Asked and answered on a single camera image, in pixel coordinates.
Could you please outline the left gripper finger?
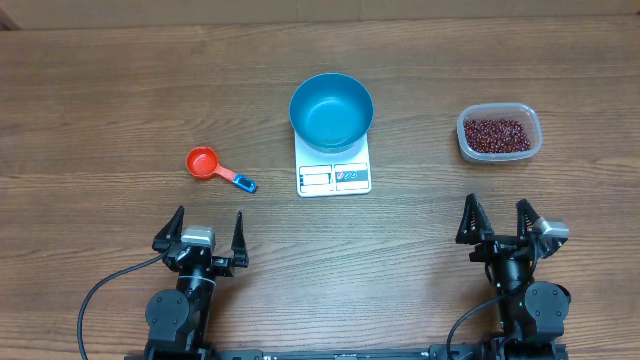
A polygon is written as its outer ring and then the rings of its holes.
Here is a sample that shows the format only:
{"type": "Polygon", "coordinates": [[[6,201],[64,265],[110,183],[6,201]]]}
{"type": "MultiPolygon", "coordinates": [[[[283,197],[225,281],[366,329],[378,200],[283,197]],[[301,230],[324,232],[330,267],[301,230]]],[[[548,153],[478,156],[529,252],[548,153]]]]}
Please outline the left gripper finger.
{"type": "Polygon", "coordinates": [[[247,268],[249,266],[249,255],[243,232],[243,214],[241,211],[236,216],[231,249],[233,251],[233,266],[247,268]]]}
{"type": "Polygon", "coordinates": [[[169,222],[156,234],[152,249],[156,252],[167,251],[174,243],[179,242],[184,223],[183,206],[179,206],[169,222]]]}

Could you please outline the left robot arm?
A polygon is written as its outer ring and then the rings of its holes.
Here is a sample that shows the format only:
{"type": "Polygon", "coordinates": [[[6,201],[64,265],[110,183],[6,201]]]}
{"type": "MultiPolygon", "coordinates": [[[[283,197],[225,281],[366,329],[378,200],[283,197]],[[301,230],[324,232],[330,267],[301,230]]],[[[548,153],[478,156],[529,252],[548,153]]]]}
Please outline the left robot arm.
{"type": "Polygon", "coordinates": [[[152,243],[178,278],[173,288],[157,292],[146,306],[145,359],[217,359],[214,345],[206,340],[216,280],[249,266],[241,213],[236,215],[231,257],[214,254],[211,226],[184,227],[184,213],[179,207],[152,243]]]}

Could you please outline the red measuring scoop blue handle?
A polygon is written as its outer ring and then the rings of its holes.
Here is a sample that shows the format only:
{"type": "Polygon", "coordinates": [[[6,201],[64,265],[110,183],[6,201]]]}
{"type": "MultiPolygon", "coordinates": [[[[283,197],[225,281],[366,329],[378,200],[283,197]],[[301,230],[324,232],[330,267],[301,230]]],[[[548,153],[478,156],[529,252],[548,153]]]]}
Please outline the red measuring scoop blue handle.
{"type": "Polygon", "coordinates": [[[255,193],[258,189],[252,179],[223,167],[217,153],[208,146],[193,148],[186,156],[186,167],[192,176],[200,180],[220,176],[248,193],[255,193]]]}

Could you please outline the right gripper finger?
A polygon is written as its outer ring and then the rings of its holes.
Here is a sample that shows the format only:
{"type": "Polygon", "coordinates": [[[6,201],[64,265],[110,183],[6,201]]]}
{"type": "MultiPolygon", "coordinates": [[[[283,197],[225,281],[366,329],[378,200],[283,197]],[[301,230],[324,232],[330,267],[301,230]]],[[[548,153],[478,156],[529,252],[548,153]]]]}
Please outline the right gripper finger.
{"type": "Polygon", "coordinates": [[[488,241],[494,235],[491,223],[475,193],[465,198],[464,211],[458,232],[457,244],[477,245],[488,241]]]}
{"type": "Polygon", "coordinates": [[[517,236],[525,239],[533,230],[533,225],[540,216],[534,210],[527,199],[521,199],[516,203],[517,210],[517,236]]]}

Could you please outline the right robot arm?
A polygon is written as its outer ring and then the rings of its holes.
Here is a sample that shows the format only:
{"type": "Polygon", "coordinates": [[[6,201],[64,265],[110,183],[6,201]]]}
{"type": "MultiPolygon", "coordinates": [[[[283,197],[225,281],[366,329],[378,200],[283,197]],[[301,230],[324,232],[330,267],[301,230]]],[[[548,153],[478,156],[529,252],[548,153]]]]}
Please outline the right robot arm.
{"type": "Polygon", "coordinates": [[[455,242],[472,245],[469,260],[484,265],[496,296],[469,310],[447,335],[447,357],[454,357],[453,335],[471,316],[497,306],[500,331],[479,345],[480,359],[565,359],[555,343],[564,334],[571,294],[563,286],[534,277],[538,262],[554,255],[569,239],[568,225],[538,215],[530,202],[516,203],[517,232],[495,233],[478,197],[466,196],[455,242]]]}

